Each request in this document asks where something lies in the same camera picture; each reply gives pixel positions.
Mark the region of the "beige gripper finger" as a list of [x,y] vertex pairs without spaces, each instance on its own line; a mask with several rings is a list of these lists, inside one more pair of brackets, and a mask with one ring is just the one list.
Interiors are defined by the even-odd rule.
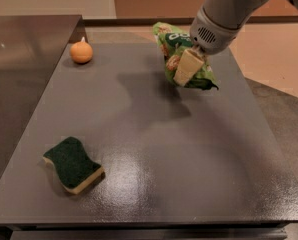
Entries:
[[184,87],[204,64],[204,59],[196,51],[186,49],[180,58],[173,80]]

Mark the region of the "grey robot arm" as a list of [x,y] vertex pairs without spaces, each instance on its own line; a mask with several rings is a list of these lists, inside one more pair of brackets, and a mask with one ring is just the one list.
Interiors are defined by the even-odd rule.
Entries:
[[[190,28],[193,47],[181,56],[173,80],[185,86],[206,63],[208,55],[225,50],[252,13],[268,0],[205,0]],[[298,9],[298,0],[287,0]]]

